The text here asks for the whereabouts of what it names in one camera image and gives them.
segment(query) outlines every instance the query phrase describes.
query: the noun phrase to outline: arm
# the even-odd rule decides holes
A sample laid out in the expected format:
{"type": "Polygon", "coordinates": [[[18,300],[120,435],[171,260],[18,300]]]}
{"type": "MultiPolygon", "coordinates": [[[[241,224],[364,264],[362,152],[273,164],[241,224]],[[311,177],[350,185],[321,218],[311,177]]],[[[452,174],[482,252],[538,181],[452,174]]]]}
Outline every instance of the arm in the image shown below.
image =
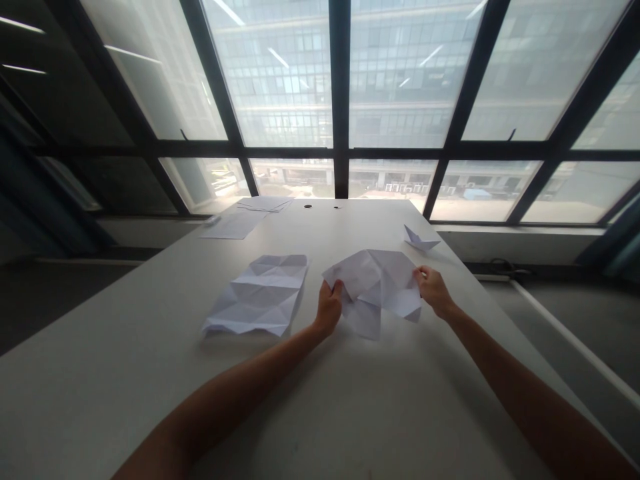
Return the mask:
{"type": "Polygon", "coordinates": [[[422,266],[413,274],[422,298],[449,324],[509,416],[558,478],[638,478],[591,422],[453,302],[440,273],[422,266]]]}
{"type": "Polygon", "coordinates": [[[113,480],[184,479],[207,450],[242,423],[324,339],[342,312],[343,284],[320,288],[314,322],[288,340],[209,380],[172,411],[133,452],[113,480]]]}

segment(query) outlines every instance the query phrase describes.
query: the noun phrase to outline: fingers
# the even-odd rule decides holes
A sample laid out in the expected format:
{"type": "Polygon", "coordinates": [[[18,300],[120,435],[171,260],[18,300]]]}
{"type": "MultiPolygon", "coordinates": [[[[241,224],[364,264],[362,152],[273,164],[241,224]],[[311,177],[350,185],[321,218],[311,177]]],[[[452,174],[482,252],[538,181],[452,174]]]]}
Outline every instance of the fingers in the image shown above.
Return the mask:
{"type": "Polygon", "coordinates": [[[329,298],[331,296],[331,287],[326,280],[320,286],[320,298],[329,298]]]}
{"type": "Polygon", "coordinates": [[[413,269],[413,278],[415,278],[416,282],[420,283],[425,279],[425,276],[420,272],[419,268],[413,269]]]}
{"type": "Polygon", "coordinates": [[[434,269],[426,265],[420,265],[417,269],[420,270],[422,273],[424,273],[426,276],[429,276],[431,272],[435,271],[434,269]]]}
{"type": "Polygon", "coordinates": [[[340,300],[340,298],[342,298],[342,288],[345,286],[345,284],[342,282],[342,280],[336,280],[335,284],[333,286],[333,295],[332,297],[337,298],[338,300],[340,300]]]}

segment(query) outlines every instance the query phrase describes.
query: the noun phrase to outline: window frame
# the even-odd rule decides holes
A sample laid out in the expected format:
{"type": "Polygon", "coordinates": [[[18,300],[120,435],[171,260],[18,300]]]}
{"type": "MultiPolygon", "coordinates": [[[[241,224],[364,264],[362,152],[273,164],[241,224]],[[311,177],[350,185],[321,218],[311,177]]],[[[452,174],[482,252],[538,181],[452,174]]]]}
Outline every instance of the window frame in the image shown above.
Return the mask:
{"type": "MultiPolygon", "coordinates": [[[[134,146],[96,145],[83,147],[56,143],[53,136],[47,132],[46,127],[32,114],[29,106],[12,92],[10,86],[4,83],[0,77],[0,87],[2,87],[5,97],[44,141],[43,145],[28,147],[32,154],[40,157],[54,157],[67,166],[73,163],[74,158],[79,157],[140,157],[148,164],[177,210],[177,214],[172,217],[178,218],[202,218],[206,215],[189,213],[178,190],[162,167],[159,160],[161,157],[238,158],[247,180],[247,186],[253,196],[258,195],[258,190],[249,158],[332,159],[335,197],[339,199],[349,197],[350,159],[436,159],[438,164],[431,179],[431,188],[423,212],[426,220],[430,219],[449,161],[473,158],[474,160],[540,160],[542,162],[506,221],[432,222],[439,224],[606,228],[608,222],[624,208],[630,199],[640,192],[640,182],[638,182],[594,224],[527,224],[521,221],[562,161],[589,159],[640,161],[640,150],[572,149],[577,138],[640,51],[640,35],[636,33],[637,25],[640,23],[640,1],[638,0],[630,0],[617,27],[546,141],[462,141],[489,58],[509,8],[509,0],[490,0],[487,2],[484,12],[481,12],[482,18],[446,140],[444,146],[438,149],[349,148],[349,75],[342,73],[349,72],[350,65],[350,49],[343,46],[351,44],[351,2],[345,0],[329,0],[333,148],[246,147],[201,0],[179,1],[215,103],[218,106],[228,140],[190,141],[185,139],[184,141],[176,141],[158,139],[129,91],[117,66],[104,48],[80,2],[70,2],[63,7],[60,2],[55,0],[45,0],[56,21],[68,36],[74,50],[133,140],[134,146]]],[[[78,178],[78,180],[88,192],[95,192],[95,186],[86,177],[78,178]]],[[[94,213],[94,215],[112,214],[114,212],[109,208],[108,203],[103,204],[103,209],[100,212],[94,213]]]]}

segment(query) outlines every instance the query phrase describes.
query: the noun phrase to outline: forearm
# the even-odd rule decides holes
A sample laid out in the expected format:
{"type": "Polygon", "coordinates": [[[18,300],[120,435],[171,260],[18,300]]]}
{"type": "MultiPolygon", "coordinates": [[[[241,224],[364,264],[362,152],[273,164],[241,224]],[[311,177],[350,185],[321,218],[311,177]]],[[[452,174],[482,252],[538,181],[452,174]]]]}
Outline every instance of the forearm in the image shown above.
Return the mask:
{"type": "Polygon", "coordinates": [[[311,325],[209,380],[173,410],[118,470],[114,480],[186,478],[329,334],[311,325]]]}
{"type": "Polygon", "coordinates": [[[195,460],[246,419],[325,338],[318,328],[307,327],[221,373],[182,402],[158,428],[169,429],[195,460]]]}
{"type": "Polygon", "coordinates": [[[505,410],[558,478],[637,478],[577,410],[457,307],[442,313],[505,410]]]}

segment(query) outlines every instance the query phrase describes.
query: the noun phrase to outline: ceiling light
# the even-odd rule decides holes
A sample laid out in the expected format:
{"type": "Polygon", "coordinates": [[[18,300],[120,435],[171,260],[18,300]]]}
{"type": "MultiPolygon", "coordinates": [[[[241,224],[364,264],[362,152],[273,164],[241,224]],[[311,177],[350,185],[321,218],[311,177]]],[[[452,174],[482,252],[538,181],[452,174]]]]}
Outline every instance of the ceiling light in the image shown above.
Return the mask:
{"type": "Polygon", "coordinates": [[[24,28],[25,30],[31,30],[31,31],[34,31],[36,33],[44,33],[45,32],[44,30],[40,30],[39,28],[32,27],[30,25],[27,25],[26,23],[16,22],[15,20],[6,19],[4,17],[0,17],[0,22],[8,23],[9,25],[13,25],[14,27],[24,28]]]}
{"type": "Polygon", "coordinates": [[[116,51],[116,52],[124,53],[125,55],[130,55],[132,57],[140,58],[142,60],[149,60],[149,61],[152,61],[154,63],[159,63],[160,65],[162,65],[162,62],[160,60],[152,59],[150,57],[145,57],[144,55],[140,55],[138,53],[130,52],[128,50],[122,50],[122,49],[119,49],[118,47],[112,47],[111,45],[105,45],[105,48],[109,49],[109,50],[116,51]]]}
{"type": "Polygon", "coordinates": [[[289,64],[285,62],[285,60],[280,55],[278,55],[274,49],[269,47],[267,50],[269,50],[269,53],[272,54],[276,58],[276,60],[278,60],[278,62],[282,63],[286,69],[289,68],[289,64]]]}
{"type": "Polygon", "coordinates": [[[440,45],[438,48],[436,48],[434,51],[431,52],[431,54],[425,58],[424,60],[422,60],[422,62],[420,63],[420,67],[422,67],[426,62],[428,62],[429,60],[431,60],[431,58],[433,58],[433,56],[438,53],[440,50],[442,50],[442,47],[444,47],[444,45],[440,45]]]}
{"type": "Polygon", "coordinates": [[[20,71],[28,71],[30,73],[41,73],[42,75],[46,75],[47,72],[43,72],[42,70],[34,70],[34,69],[26,69],[23,67],[16,67],[15,65],[2,65],[4,68],[10,68],[12,70],[20,70],[20,71]]]}
{"type": "Polygon", "coordinates": [[[238,25],[240,25],[241,27],[245,24],[242,19],[240,17],[238,17],[235,12],[233,10],[231,10],[229,8],[229,6],[224,3],[222,0],[213,0],[214,2],[216,2],[218,4],[218,6],[220,8],[222,8],[222,10],[225,11],[225,13],[231,17],[231,19],[236,22],[238,25]]]}
{"type": "Polygon", "coordinates": [[[486,4],[487,0],[482,0],[482,2],[478,3],[478,5],[476,5],[476,7],[471,10],[471,13],[467,15],[467,20],[473,18],[475,14],[482,10],[482,7],[484,7],[486,4]]]}

